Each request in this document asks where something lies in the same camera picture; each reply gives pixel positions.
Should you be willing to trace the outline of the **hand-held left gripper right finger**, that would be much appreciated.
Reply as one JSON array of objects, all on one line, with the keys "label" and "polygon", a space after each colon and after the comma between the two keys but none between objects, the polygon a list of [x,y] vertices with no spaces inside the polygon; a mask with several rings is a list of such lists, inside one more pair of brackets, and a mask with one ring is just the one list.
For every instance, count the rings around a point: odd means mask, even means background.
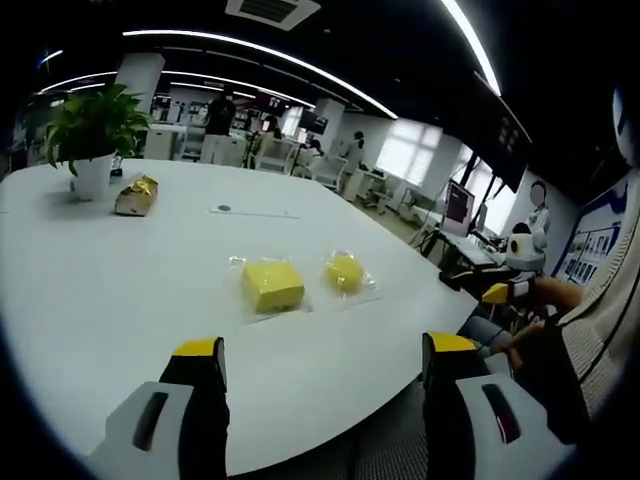
[{"label": "hand-held left gripper right finger", "polygon": [[504,354],[483,357],[464,337],[427,332],[422,366],[430,479],[548,479],[575,450],[548,428]]}]

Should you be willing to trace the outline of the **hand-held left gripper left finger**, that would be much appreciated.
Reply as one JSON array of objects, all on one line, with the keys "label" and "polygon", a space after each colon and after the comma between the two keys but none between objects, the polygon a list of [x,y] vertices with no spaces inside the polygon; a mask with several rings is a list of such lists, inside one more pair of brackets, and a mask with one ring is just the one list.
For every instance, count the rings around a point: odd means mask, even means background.
[{"label": "hand-held left gripper left finger", "polygon": [[88,469],[97,479],[225,479],[226,394],[224,339],[183,343],[107,417]]}]

